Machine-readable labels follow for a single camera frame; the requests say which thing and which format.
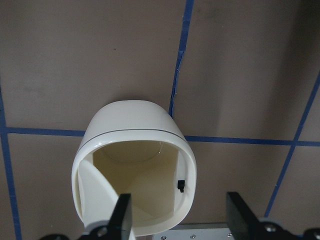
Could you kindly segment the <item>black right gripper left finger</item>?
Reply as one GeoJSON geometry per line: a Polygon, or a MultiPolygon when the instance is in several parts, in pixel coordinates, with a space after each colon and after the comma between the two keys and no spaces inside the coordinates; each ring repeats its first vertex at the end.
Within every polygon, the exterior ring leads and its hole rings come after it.
{"type": "Polygon", "coordinates": [[[128,240],[132,230],[132,198],[130,193],[119,196],[107,227],[108,240],[128,240]]]}

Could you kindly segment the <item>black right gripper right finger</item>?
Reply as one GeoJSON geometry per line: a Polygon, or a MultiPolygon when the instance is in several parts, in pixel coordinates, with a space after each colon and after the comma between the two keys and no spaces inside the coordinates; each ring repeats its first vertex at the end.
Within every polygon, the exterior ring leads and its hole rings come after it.
{"type": "Polygon", "coordinates": [[[262,240],[262,225],[238,192],[226,193],[226,222],[235,240],[262,240]]]}

